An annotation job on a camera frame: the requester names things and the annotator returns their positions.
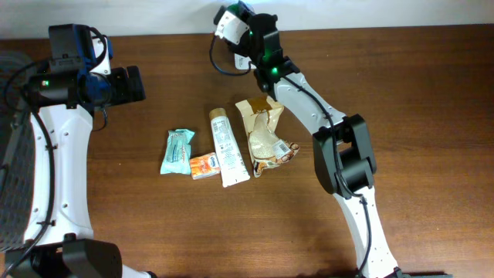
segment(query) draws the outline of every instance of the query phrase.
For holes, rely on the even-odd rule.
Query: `snack bag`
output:
[[[191,174],[191,166],[188,161],[191,158],[189,142],[192,137],[194,137],[194,131],[186,129],[168,131],[167,150],[161,164],[161,174]]]
[[[198,158],[192,158],[192,179],[207,178],[220,173],[220,167],[216,153],[212,152]]]
[[[290,161],[299,151],[298,144],[279,139],[275,134],[279,116],[285,109],[271,97],[256,97],[236,104],[244,121],[254,176]]]

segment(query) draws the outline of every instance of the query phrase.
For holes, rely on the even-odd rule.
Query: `white tube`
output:
[[[223,187],[238,184],[250,179],[245,168],[239,146],[232,133],[230,121],[223,108],[217,108],[209,113],[216,156],[222,169]]]

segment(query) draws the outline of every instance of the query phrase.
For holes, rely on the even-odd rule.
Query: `barcode label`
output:
[[[276,159],[280,159],[287,155],[291,150],[286,146],[285,141],[280,139],[272,145],[272,151],[275,153]]]

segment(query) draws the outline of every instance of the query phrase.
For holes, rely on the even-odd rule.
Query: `white plastic part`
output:
[[[381,221],[377,214],[375,187],[371,189],[365,187],[358,190],[356,193],[363,194],[367,200],[370,230],[372,232],[371,249],[363,274],[365,277],[369,278],[386,277],[394,272],[394,268],[398,267],[398,263],[387,246],[383,227],[381,226]],[[340,204],[345,219],[347,220],[355,244],[357,267],[360,267],[367,251],[369,238],[364,206],[360,203],[360,198],[353,197],[346,200],[338,194],[333,194],[333,196]]]
[[[242,55],[234,53],[234,58],[235,58],[235,68],[237,68],[237,70],[248,70],[249,69],[249,62],[251,61],[251,59],[249,57],[244,57]],[[252,70],[256,69],[254,64],[251,64],[250,68]]]
[[[238,45],[240,38],[248,30],[247,24],[227,10],[216,26],[215,36]]]
[[[50,226],[38,245],[62,242],[67,233],[77,239],[92,239],[86,197],[87,145],[93,129],[93,118],[81,106],[67,109],[65,104],[43,107],[39,116],[46,126],[55,155],[55,201]],[[46,217],[49,200],[49,159],[46,141],[36,119],[31,115],[36,145],[34,195],[24,241],[34,239]]]
[[[101,55],[101,53],[103,53],[104,45],[100,41],[100,39],[95,38],[93,39],[93,48],[94,48],[94,55],[97,58],[99,55]],[[110,52],[109,48],[107,47],[107,53],[105,54],[105,58],[98,66],[95,66],[92,70],[90,70],[90,73],[99,73],[103,75],[109,75],[111,73],[109,52]]]
[[[293,82],[297,83],[309,93],[314,95],[319,102],[326,108],[331,115],[334,125],[343,121],[346,115],[330,106],[316,91],[307,83],[306,77],[302,73],[291,73],[286,76]],[[323,111],[317,103],[307,96],[304,92],[300,92],[297,88],[281,79],[275,84],[274,88],[276,101],[283,104],[300,120],[304,127],[311,133],[316,133],[321,127],[329,127],[330,122],[325,118]]]
[[[223,187],[226,188],[249,180],[250,175],[245,168],[228,118],[219,116],[212,119],[211,128],[213,140],[215,141],[216,156],[222,169]]]
[[[122,278],[151,278],[149,273],[136,271],[129,266],[122,265]]]

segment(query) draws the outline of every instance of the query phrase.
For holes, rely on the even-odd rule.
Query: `wooden table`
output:
[[[377,203],[405,272],[494,273],[494,25],[283,32],[285,54],[328,103],[367,121]],[[254,76],[209,63],[210,35],[111,38],[113,67],[138,65],[147,99],[108,110],[92,134],[88,202],[95,238],[160,277],[293,277],[348,273],[354,244],[313,172],[311,136],[287,110],[276,131],[302,150],[261,178],[160,175],[167,131],[214,150],[208,112],[224,107],[245,161],[235,103],[260,96]],[[216,59],[232,62],[222,44]],[[47,40],[1,41],[33,59]],[[95,126],[102,124],[98,115]]]

